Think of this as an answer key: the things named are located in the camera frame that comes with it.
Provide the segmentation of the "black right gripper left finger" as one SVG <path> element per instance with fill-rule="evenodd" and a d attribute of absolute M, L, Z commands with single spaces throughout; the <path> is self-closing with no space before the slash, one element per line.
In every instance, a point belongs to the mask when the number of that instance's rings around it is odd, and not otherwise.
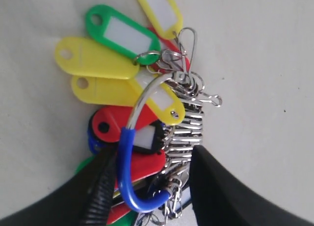
<path fill-rule="evenodd" d="M 105 226 L 112 206 L 116 150 L 104 149 L 40 201 L 1 219 L 2 226 Z"/>

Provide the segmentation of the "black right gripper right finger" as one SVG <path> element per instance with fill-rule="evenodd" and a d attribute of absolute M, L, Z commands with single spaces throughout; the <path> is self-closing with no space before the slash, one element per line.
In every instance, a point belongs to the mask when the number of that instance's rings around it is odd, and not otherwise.
<path fill-rule="evenodd" d="M 247 187 L 202 145 L 192 150 L 190 194 L 199 226 L 313 225 Z"/>

